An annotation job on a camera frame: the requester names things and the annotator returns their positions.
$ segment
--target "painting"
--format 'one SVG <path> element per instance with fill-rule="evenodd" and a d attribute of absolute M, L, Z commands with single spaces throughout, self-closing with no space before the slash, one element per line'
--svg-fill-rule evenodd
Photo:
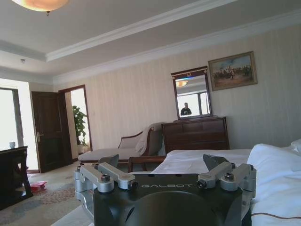
<path fill-rule="evenodd" d="M 212 91 L 257 84 L 254 53 L 209 61 Z"/>

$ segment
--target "baseboard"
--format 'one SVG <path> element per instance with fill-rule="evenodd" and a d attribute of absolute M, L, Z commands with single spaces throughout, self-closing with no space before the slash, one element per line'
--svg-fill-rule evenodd
<path fill-rule="evenodd" d="M 27 173 L 40 173 L 40 171 L 38 169 L 28 169 L 26 172 Z"/>

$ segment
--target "white cup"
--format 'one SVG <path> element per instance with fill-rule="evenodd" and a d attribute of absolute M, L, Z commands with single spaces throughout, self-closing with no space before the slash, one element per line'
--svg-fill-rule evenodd
<path fill-rule="evenodd" d="M 10 148 L 15 148 L 15 146 L 16 146 L 15 141 L 9 143 L 9 147 Z"/>

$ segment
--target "potted plant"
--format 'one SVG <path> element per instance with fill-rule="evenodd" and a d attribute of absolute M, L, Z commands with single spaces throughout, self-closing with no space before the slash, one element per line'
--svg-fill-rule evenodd
<path fill-rule="evenodd" d="M 75 132 L 76 132 L 76 141 L 77 141 L 77 145 L 78 145 L 78 150 L 79 153 L 83 153 L 83 147 L 87 146 L 86 144 L 86 132 L 84 131 L 84 117 L 86 117 L 86 115 L 80 111 L 80 108 L 77 106 L 72 106 L 73 108 L 73 115 L 74 115 L 74 123 L 75 123 Z"/>

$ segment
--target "mirror frame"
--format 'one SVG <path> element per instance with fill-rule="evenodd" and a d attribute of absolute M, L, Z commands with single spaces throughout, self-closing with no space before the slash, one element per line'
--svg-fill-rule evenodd
<path fill-rule="evenodd" d="M 174 98 L 175 98 L 175 105 L 176 105 L 176 109 L 177 109 L 178 120 L 187 120 L 187 119 L 204 118 L 204 117 L 212 116 L 212 108 L 211 108 L 211 100 L 210 100 L 210 88 L 209 88 L 209 83 L 208 83 L 207 72 L 208 72 L 208 67 L 204 66 L 204 67 L 198 67 L 198 68 L 193 68 L 193 69 L 189 69 L 189 70 L 185 70 L 185 71 L 171 73 L 171 76 L 173 77 Z M 206 83 L 206 88 L 207 88 L 207 93 L 208 93 L 208 103 L 209 103 L 210 114 L 208 114 L 206 116 L 196 115 L 196 116 L 189 116 L 189 117 L 182 117 L 181 118 L 180 114 L 179 114 L 178 95 L 177 95 L 175 80 L 186 78 L 186 77 L 196 77 L 196 76 L 201 76 L 201 75 L 205 76 L 205 83 Z"/>

